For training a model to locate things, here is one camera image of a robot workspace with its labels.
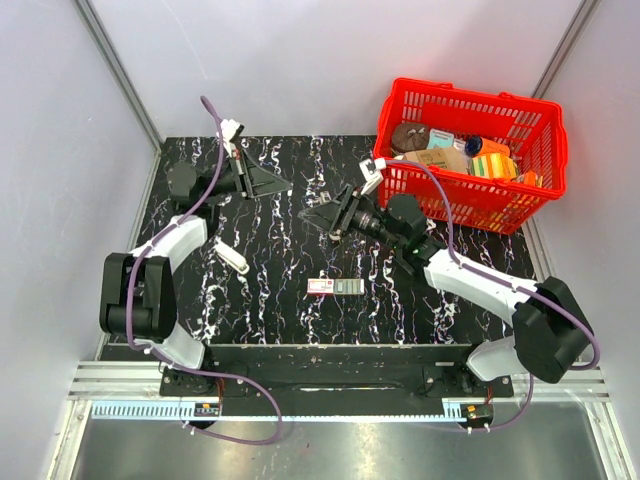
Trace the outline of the black grey stapler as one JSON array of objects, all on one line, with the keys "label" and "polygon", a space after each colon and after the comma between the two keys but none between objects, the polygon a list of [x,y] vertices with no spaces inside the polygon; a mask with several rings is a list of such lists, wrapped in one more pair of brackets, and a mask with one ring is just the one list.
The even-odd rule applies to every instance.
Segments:
[{"label": "black grey stapler", "polygon": [[319,193],[319,196],[316,198],[314,205],[319,206],[326,204],[331,201],[331,195],[328,191],[322,191]]}]

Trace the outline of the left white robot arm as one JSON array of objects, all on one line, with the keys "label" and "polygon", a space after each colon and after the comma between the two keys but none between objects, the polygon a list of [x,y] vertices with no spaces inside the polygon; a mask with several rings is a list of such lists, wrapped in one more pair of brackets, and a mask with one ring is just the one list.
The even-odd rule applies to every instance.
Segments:
[{"label": "left white robot arm", "polygon": [[230,159],[211,175],[175,164],[167,173],[175,207],[169,224],[130,252],[110,254],[103,269],[101,329],[183,369],[182,384],[199,396],[214,389],[217,373],[204,363],[205,346],[179,324],[173,273],[217,232],[216,196],[256,199],[291,189],[289,181],[264,169],[245,149],[231,146],[229,152]]}]

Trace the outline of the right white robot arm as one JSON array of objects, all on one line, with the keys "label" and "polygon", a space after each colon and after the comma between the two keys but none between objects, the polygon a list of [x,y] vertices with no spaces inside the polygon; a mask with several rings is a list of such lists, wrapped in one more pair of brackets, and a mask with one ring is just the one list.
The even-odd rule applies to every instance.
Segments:
[{"label": "right white robot arm", "polygon": [[416,280],[464,298],[512,328],[508,337],[476,345],[456,369],[456,387],[465,395],[520,373],[556,384],[591,344],[593,330],[563,281],[521,279],[456,255],[429,235],[411,195],[395,195],[381,208],[348,185],[298,216],[333,241],[351,232],[372,238],[393,250],[397,264]]}]

